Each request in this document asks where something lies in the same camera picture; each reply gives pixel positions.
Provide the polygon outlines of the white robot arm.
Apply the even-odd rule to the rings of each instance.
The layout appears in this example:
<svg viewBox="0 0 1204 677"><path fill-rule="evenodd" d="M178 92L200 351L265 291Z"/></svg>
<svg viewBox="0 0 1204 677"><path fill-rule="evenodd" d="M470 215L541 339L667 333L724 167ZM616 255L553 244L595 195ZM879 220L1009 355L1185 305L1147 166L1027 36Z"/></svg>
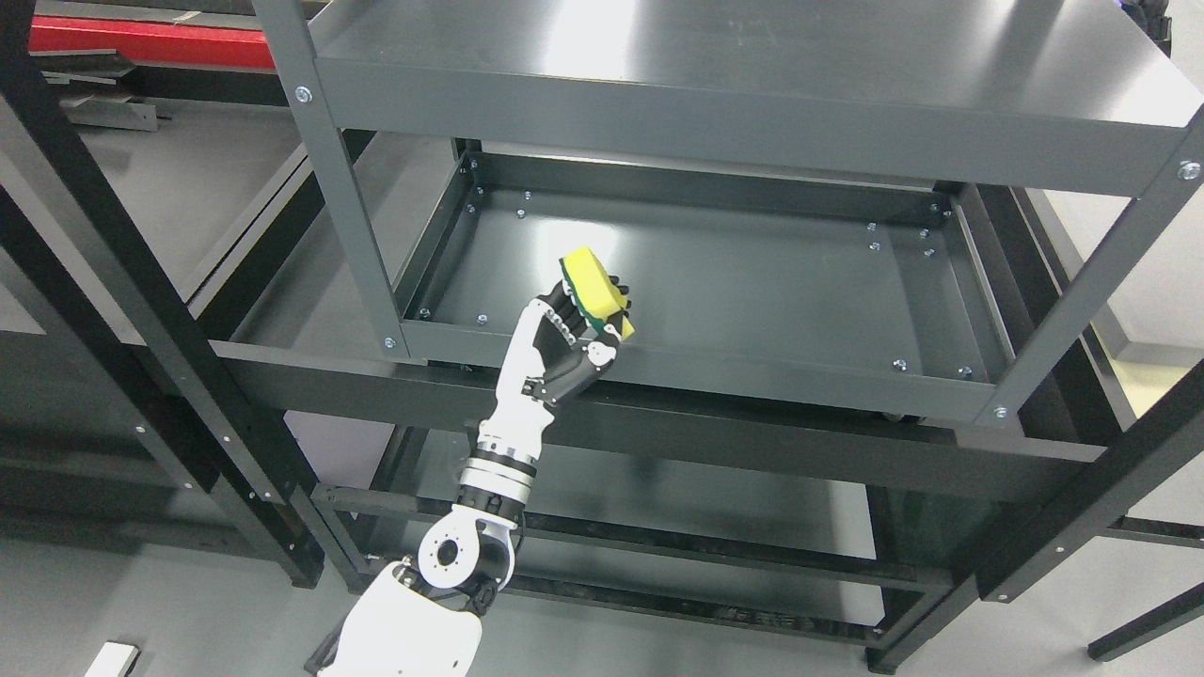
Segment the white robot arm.
<svg viewBox="0 0 1204 677"><path fill-rule="evenodd" d="M386 565L353 605L317 676L465 676L483 617L515 573L515 531L542 445L486 436L470 453L452 508L417 554Z"/></svg>

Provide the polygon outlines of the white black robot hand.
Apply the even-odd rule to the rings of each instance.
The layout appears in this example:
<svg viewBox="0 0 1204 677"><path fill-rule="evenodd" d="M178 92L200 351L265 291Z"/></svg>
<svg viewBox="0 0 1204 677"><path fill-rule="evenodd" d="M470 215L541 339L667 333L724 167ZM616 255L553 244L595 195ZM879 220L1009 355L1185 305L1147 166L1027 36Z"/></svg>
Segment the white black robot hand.
<svg viewBox="0 0 1204 677"><path fill-rule="evenodd" d="M620 306L606 320L583 312L568 281L525 305L500 367L496 406L479 424L477 449L536 463L559 408L610 369L635 330L628 285L610 276L608 287L618 292Z"/></svg>

